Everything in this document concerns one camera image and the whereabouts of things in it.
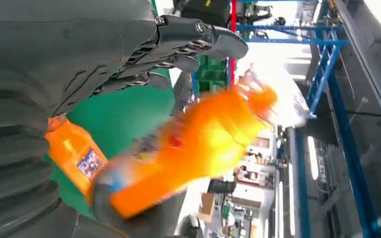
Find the cable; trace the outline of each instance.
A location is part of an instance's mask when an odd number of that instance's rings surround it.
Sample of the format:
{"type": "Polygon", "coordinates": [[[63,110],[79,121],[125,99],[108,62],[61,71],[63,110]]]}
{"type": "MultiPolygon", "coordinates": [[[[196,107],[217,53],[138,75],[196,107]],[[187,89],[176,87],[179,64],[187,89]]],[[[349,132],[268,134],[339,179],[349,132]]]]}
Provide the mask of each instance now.
{"type": "MultiPolygon", "coordinates": [[[[329,110],[327,111],[327,113],[323,113],[323,115],[327,115],[329,113],[334,113],[335,110],[329,110]]],[[[360,116],[368,116],[368,117],[378,117],[378,118],[381,118],[381,114],[378,114],[378,113],[368,113],[368,112],[355,112],[355,111],[351,111],[351,110],[345,110],[346,113],[348,114],[354,114],[354,115],[360,115],[360,116]]]]}

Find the bottle label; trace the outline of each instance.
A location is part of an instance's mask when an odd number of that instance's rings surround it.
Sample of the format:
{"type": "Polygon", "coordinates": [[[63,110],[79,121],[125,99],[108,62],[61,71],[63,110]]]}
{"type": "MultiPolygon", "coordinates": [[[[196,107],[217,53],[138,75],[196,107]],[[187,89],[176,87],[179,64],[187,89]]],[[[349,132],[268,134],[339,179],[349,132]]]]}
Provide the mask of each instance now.
{"type": "Polygon", "coordinates": [[[103,161],[93,149],[90,149],[76,166],[87,178],[91,178],[103,166],[103,161]]]}
{"type": "MultiPolygon", "coordinates": [[[[178,130],[182,124],[177,122],[174,121],[169,136],[169,142],[174,147],[181,144],[178,130]]],[[[109,166],[106,166],[97,178],[97,182],[109,186],[112,192],[117,192],[149,176],[152,170],[148,163],[155,161],[161,149],[162,128],[163,126],[134,140],[129,149],[110,161],[109,166]]]]}

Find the green surface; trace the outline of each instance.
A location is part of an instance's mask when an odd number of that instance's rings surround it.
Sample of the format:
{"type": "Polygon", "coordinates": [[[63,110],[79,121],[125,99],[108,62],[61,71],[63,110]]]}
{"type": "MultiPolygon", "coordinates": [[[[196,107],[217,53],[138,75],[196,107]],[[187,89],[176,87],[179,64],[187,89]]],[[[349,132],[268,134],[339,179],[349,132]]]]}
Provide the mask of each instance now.
{"type": "MultiPolygon", "coordinates": [[[[168,76],[168,70],[158,72],[168,76]]],[[[67,117],[86,129],[110,159],[127,148],[132,139],[145,135],[165,122],[173,105],[172,89],[131,87],[121,92],[92,97],[79,104],[67,117]]],[[[57,167],[53,180],[58,182],[65,203],[92,217],[81,192],[57,167]]]]}

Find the blue metal frame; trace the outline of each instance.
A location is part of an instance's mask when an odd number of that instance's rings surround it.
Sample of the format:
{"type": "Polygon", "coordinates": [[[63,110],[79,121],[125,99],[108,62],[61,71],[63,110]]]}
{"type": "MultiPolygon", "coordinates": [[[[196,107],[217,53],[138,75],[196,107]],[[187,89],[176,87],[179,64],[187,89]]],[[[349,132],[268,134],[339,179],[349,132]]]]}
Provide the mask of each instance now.
{"type": "MultiPolygon", "coordinates": [[[[239,2],[257,2],[257,0],[237,0],[239,2]]],[[[261,1],[291,1],[291,0],[261,0],[261,1]]],[[[320,17],[324,17],[329,11],[328,0],[322,1],[322,9],[320,17]]],[[[317,71],[312,81],[312,86],[309,90],[306,101],[310,107],[310,114],[314,118],[315,110],[318,107],[319,100],[324,89],[328,85],[332,106],[335,111],[337,130],[340,135],[340,145],[344,152],[348,173],[353,188],[353,195],[356,202],[356,208],[359,215],[360,223],[363,228],[363,237],[375,238],[381,237],[379,226],[376,224],[376,215],[373,208],[372,199],[367,186],[367,181],[360,163],[357,146],[354,140],[353,133],[349,124],[344,103],[342,101],[341,92],[335,78],[333,67],[339,58],[339,51],[342,47],[349,44],[348,40],[338,38],[338,31],[343,30],[342,25],[316,25],[316,26],[250,26],[238,25],[238,31],[256,31],[256,30],[274,30],[290,35],[287,39],[264,39],[252,38],[245,39],[247,42],[253,43],[289,43],[289,44],[309,44],[318,45],[320,60],[317,66],[317,71]],[[312,36],[301,36],[301,39],[296,30],[311,31],[312,36]]],[[[296,130],[298,167],[299,167],[299,199],[300,199],[300,215],[302,237],[311,237],[311,225],[306,185],[306,165],[305,165],[305,144],[304,135],[296,130]]]]}
{"type": "Polygon", "coordinates": [[[350,122],[342,100],[338,81],[332,73],[328,81],[329,93],[332,99],[333,109],[340,134],[340,144],[344,151],[344,157],[348,168],[354,200],[359,214],[360,224],[363,228],[363,237],[380,238],[379,227],[376,226],[376,214],[373,209],[369,188],[360,162],[359,153],[351,131],[350,122]]]}
{"type": "Polygon", "coordinates": [[[306,183],[306,160],[305,160],[305,137],[304,134],[296,131],[296,145],[297,145],[297,166],[299,172],[299,179],[297,183],[299,184],[299,199],[300,199],[300,223],[302,230],[300,231],[303,238],[311,237],[311,221],[309,214],[309,203],[308,203],[308,186],[306,183]]]}
{"type": "Polygon", "coordinates": [[[192,77],[192,91],[193,91],[192,93],[195,96],[195,101],[199,97],[199,93],[198,93],[198,81],[196,79],[196,74],[198,74],[198,73],[197,72],[193,72],[191,74],[191,77],[192,77]]]}

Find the robotic hand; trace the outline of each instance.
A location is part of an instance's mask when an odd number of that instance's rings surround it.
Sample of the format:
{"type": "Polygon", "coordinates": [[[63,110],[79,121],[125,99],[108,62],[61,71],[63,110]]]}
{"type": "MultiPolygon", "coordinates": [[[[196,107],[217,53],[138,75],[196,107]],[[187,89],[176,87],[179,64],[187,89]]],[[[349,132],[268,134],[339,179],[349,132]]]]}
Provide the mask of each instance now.
{"type": "Polygon", "coordinates": [[[156,17],[155,23],[154,37],[141,44],[119,72],[110,76],[93,95],[148,84],[165,89],[170,87],[170,80],[151,70],[177,67],[194,72],[199,68],[195,56],[208,55],[222,61],[228,56],[240,59],[248,51],[247,44],[236,34],[200,20],[164,15],[156,17]]]}

